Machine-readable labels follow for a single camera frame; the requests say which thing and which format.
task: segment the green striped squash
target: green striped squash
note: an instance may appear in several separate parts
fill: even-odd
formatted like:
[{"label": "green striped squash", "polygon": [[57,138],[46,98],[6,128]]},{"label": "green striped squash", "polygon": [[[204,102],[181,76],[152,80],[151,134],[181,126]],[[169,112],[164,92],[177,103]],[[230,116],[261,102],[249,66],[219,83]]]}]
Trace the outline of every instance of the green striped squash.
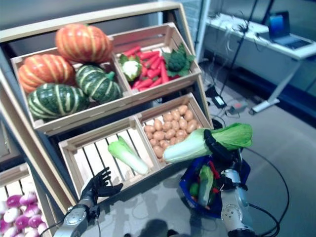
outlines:
[{"label": "green striped squash", "polygon": [[79,88],[46,83],[28,95],[28,104],[34,118],[51,120],[86,109],[89,98]]},{"label": "green striped squash", "polygon": [[119,85],[114,82],[114,72],[106,74],[91,64],[82,65],[76,72],[77,85],[95,101],[109,102],[122,97]]}]

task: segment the broccoli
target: broccoli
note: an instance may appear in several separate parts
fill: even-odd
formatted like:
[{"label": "broccoli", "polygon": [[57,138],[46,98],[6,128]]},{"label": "broccoli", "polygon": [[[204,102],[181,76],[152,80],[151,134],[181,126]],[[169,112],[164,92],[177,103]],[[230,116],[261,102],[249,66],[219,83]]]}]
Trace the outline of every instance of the broccoli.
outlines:
[{"label": "broccoli", "polygon": [[193,55],[186,54],[183,44],[179,45],[177,51],[172,50],[171,53],[163,53],[163,57],[166,61],[168,76],[170,77],[175,75],[186,76],[195,58]]}]

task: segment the robotic arm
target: robotic arm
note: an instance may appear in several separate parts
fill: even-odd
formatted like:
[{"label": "robotic arm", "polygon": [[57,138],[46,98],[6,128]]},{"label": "robotic arm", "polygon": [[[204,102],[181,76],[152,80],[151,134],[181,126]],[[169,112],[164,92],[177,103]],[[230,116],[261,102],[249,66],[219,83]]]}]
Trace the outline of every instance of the robotic arm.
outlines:
[{"label": "robotic arm", "polygon": [[54,237],[79,237],[88,228],[89,221],[99,217],[98,197],[110,197],[117,194],[123,187],[123,184],[108,186],[110,174],[107,167],[89,181],[81,193],[79,203],[69,209],[63,225]]},{"label": "robotic arm", "polygon": [[242,157],[240,150],[229,152],[216,142],[209,130],[204,131],[205,143],[214,155],[214,164],[221,173],[222,212],[221,218],[229,237],[255,237],[252,219],[248,212],[245,191],[247,187],[240,181]]}]

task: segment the white desk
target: white desk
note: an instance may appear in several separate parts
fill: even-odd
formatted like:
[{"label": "white desk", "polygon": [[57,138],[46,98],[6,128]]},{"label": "white desk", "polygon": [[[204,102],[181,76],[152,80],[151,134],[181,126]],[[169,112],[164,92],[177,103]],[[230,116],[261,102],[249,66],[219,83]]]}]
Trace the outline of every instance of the white desk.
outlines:
[{"label": "white desk", "polygon": [[[208,18],[207,25],[210,31],[206,32],[204,38],[204,46],[216,54],[232,59],[238,42],[243,33],[238,31],[238,25],[246,25],[246,21],[240,18],[232,17],[225,14],[220,14],[215,19]],[[264,38],[257,37],[257,33],[269,32],[267,26],[250,22],[249,30],[245,34],[243,45],[240,49],[236,64],[277,84],[276,89],[271,94],[267,101],[253,107],[255,113],[279,102],[277,97],[280,95],[285,86],[292,80],[293,76],[298,72],[299,68],[304,63],[304,60],[310,56],[316,55],[316,42],[310,40],[312,44],[298,48],[290,49],[282,45],[272,43]],[[225,41],[227,34],[231,52],[226,51],[226,44],[223,47],[222,41]],[[314,68],[306,74],[315,74],[311,78],[316,77]],[[306,86],[307,81],[302,83],[302,87]]]}]

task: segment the blue basket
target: blue basket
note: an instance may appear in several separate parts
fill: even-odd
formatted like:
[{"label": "blue basket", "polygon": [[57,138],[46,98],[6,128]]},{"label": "blue basket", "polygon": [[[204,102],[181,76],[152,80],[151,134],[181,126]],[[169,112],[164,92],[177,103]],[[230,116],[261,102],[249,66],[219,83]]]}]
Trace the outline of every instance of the blue basket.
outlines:
[{"label": "blue basket", "polygon": [[[184,193],[184,196],[186,197],[188,201],[189,206],[192,209],[206,216],[220,218],[221,211],[222,211],[222,200],[221,200],[220,193],[215,195],[215,200],[213,204],[210,206],[210,209],[208,210],[204,206],[201,206],[196,201],[194,201],[191,198],[191,195],[189,192],[191,183],[197,179],[199,171],[201,170],[202,166],[204,164],[207,164],[210,160],[213,160],[212,156],[199,157],[193,160],[190,166],[188,167],[187,171],[185,172],[185,174],[181,177],[179,185]],[[250,173],[250,166],[245,160],[243,160],[241,173],[240,173],[240,180],[242,184],[246,183],[249,173]]]}]

